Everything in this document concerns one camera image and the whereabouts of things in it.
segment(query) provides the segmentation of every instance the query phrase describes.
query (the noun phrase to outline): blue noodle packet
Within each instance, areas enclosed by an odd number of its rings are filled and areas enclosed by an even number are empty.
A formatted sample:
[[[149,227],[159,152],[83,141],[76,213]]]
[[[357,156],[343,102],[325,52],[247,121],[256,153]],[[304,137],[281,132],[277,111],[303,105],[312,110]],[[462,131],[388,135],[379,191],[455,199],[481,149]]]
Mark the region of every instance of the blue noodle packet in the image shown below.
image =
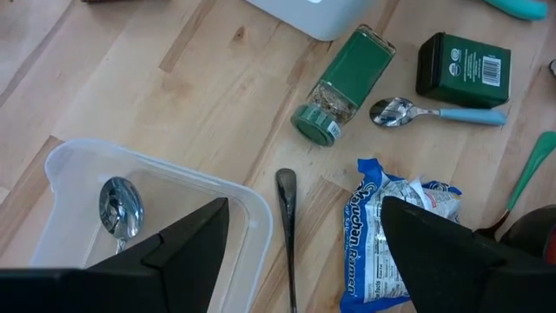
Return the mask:
[[[461,191],[446,183],[421,183],[388,175],[377,159],[358,160],[365,177],[344,208],[344,280],[342,313],[369,313],[408,301],[381,225],[385,196],[396,196],[459,223]]]

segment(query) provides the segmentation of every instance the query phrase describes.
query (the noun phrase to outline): wooden table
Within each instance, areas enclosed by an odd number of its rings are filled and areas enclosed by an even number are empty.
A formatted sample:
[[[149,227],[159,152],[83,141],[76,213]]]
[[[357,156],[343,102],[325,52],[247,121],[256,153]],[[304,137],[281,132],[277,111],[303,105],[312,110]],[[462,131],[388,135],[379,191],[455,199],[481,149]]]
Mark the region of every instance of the wooden table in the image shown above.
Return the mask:
[[[556,126],[556,19],[528,23],[479,0],[377,0],[361,20],[398,50],[333,148],[290,125],[350,32],[321,43],[242,0],[151,0],[88,6],[71,0],[0,3],[0,264],[23,266],[52,205],[43,161],[61,141],[97,137],[260,192],[275,233],[253,312],[288,311],[286,257],[274,173],[298,173],[300,312],[334,312],[343,290],[342,207],[361,180],[355,161],[378,157],[407,178],[464,191],[472,229],[502,212],[537,137]],[[501,128],[439,119],[396,130],[372,125],[383,97],[414,93],[417,50],[445,31],[512,50],[511,101]],[[554,203],[549,157],[511,219]],[[400,310],[412,310],[410,304]]]

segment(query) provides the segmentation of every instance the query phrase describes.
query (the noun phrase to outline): blue handle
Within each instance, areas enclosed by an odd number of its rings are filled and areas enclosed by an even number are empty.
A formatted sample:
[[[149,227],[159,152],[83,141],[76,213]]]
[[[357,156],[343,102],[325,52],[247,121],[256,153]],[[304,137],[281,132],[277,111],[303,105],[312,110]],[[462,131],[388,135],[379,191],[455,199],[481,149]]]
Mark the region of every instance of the blue handle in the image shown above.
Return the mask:
[[[498,110],[449,109],[440,110],[440,117],[461,122],[481,123],[493,126],[506,125],[506,114]]]
[[[534,0],[485,0],[487,3],[503,10],[507,14],[527,21],[539,21],[546,18],[548,5]]]

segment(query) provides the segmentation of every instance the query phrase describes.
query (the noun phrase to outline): clear plastic bin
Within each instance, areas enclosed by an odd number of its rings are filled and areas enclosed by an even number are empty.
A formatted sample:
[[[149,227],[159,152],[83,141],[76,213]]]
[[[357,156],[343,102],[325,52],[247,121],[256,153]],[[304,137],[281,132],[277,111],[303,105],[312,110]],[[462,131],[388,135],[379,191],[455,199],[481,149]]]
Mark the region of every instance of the clear plastic bin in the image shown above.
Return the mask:
[[[115,254],[98,212],[99,192],[113,176],[127,177],[145,206],[144,225],[127,247],[225,196],[228,242],[208,311],[248,311],[273,227],[270,208],[253,190],[91,139],[52,150],[45,170],[56,201],[32,267],[87,268]]]

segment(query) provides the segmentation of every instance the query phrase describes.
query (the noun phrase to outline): teal handle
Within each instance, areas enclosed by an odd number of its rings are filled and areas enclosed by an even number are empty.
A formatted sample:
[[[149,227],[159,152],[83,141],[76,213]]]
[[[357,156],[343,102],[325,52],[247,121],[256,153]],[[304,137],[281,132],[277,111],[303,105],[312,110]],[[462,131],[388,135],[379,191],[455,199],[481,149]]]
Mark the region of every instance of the teal handle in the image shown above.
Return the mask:
[[[510,202],[507,204],[507,210],[512,211],[513,206],[518,202],[521,192],[533,177],[535,171],[539,168],[546,157],[556,148],[556,132],[547,131],[540,135],[537,143],[535,144],[525,168],[521,172],[521,177],[513,189]]]
[[[485,0],[507,14],[527,21],[539,21],[546,18],[548,5],[534,0]]]
[[[506,114],[498,110],[450,109],[440,110],[440,117],[451,120],[481,123],[492,126],[506,125]]]

